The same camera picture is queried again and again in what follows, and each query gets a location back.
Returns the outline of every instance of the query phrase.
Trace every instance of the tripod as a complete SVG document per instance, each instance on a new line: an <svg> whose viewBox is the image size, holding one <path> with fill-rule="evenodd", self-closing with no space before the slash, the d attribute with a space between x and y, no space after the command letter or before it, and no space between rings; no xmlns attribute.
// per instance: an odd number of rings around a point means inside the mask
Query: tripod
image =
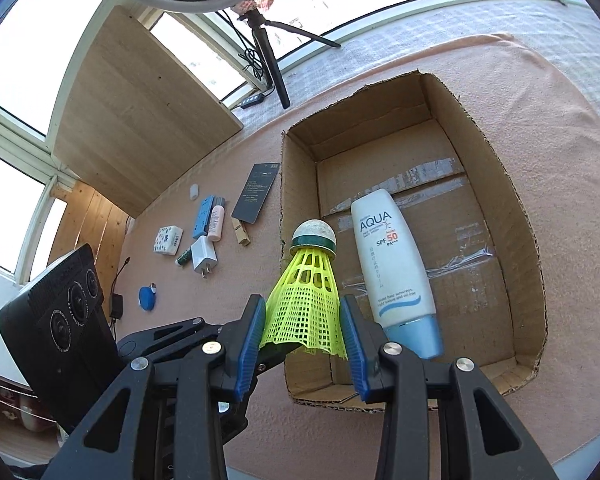
<svg viewBox="0 0 600 480"><path fill-rule="evenodd" d="M251 8L243 14L240 14L238 20L246 21L249 25L251 33L253 34L253 43L256 47L256 52L262 60L262 71L264 72L264 77L267 81L267 86L269 88L271 88L272 86L276 87L276 92L278 92L278 97L280 97L280 102L282 103L282 107L285 110L289 108L290 105L289 95L286 92L285 82L282 79L280 67L278 66L278 62L276 61L276 55L273 53L273 49L271 47L271 44L269 43L267 31L263 27L263 25L281 28L282 30L286 30L287 32L292 32L294 34L298 34L300 36L305 36L307 38L311 38L312 40L319 41L320 43L323 43L327 46L334 46L336 48L340 46L340 44L336 43L335 41L328 40L327 38L323 38L322 36L318 36L317 34L313 34L312 32L307 32L306 30L302 30L301 28L293 27L292 25L287 25L286 23L272 22L271 20L267 20L260 13L260 11L255 8Z"/></svg>

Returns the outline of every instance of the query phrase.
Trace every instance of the metal screw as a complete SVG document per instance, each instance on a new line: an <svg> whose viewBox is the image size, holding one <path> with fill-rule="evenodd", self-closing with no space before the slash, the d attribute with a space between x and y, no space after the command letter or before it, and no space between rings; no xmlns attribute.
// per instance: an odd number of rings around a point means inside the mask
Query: metal screw
<svg viewBox="0 0 600 480"><path fill-rule="evenodd" d="M474 362L471 361L468 357L461 357L456 361L456 366L458 370L462 370L463 372L470 372L474 369Z"/></svg>
<svg viewBox="0 0 600 480"><path fill-rule="evenodd" d="M149 359L146 357L136 357L133 361L131 361L131 369L132 370L144 370L149 365Z"/></svg>
<svg viewBox="0 0 600 480"><path fill-rule="evenodd" d="M217 354L222 350L222 345L218 341L208 341L202 345L202 351L205 354Z"/></svg>
<svg viewBox="0 0 600 480"><path fill-rule="evenodd" d="M384 343L382 350L384 350L385 354L389 355L400 355L402 353L402 347L398 343L393 343L391 341Z"/></svg>

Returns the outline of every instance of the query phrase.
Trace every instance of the black tripod leg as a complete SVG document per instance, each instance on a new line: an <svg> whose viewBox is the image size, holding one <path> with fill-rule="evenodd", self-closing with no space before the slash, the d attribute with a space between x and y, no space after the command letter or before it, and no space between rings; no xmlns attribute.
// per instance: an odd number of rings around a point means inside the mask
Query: black tripod leg
<svg viewBox="0 0 600 480"><path fill-rule="evenodd" d="M320 43L323 43L325 45L329 45L329 46L332 46L335 48L338 48L340 46L340 44L336 43L335 41L328 40L327 38L318 36L317 34L314 34L307 30L302 30L302 28L294 27L293 25L287 25L286 23L282 23L282 22L270 22L269 20L266 20L264 22L264 24L269 25L270 27L281 28L282 30L286 30L287 32L292 32L293 34L298 34L299 36L305 36L306 38L311 38L314 41L319 41Z"/></svg>
<svg viewBox="0 0 600 480"><path fill-rule="evenodd" d="M286 93L285 82L282 79L280 67L276 61L276 55L273 53L273 49L269 43L267 31L263 28L254 28L253 39L255 40L260 53L262 53L261 58L263 67L266 67L266 69L269 71L269 76L272 79L273 84L276 86L276 92L278 92L278 97L280 98L282 107L286 110L290 105L289 95Z"/></svg>
<svg viewBox="0 0 600 480"><path fill-rule="evenodd" d="M262 55L262 50L260 49L260 45L258 44L258 39L256 35L251 31L251 36L253 37L253 46L255 47L256 52L258 53L258 58L262 62L262 73L264 75L264 79L267 82L267 89L273 88L273 79L271 78L271 72L269 72L269 67L265 62L264 56Z"/></svg>

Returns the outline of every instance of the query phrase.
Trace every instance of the white power adapter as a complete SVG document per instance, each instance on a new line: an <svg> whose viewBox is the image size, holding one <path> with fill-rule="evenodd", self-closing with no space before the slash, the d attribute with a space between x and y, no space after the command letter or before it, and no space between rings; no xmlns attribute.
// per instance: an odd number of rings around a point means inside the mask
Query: white power adapter
<svg viewBox="0 0 600 480"><path fill-rule="evenodd" d="M206 278L211 269L218 264L213 242L205 235L198 238L191 246L191 258L193 259L193 270L202 274L203 278Z"/></svg>

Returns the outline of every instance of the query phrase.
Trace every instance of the blue bottle cap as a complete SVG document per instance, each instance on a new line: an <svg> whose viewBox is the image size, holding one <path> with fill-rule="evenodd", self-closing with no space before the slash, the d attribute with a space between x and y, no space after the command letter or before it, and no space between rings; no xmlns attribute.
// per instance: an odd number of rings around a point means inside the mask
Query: blue bottle cap
<svg viewBox="0 0 600 480"><path fill-rule="evenodd" d="M141 286L138 292L138 304L143 310L153 310L155 306L155 284Z"/></svg>
<svg viewBox="0 0 600 480"><path fill-rule="evenodd" d="M436 316L423 316L384 329L389 341L415 352L421 359L433 359L444 353Z"/></svg>

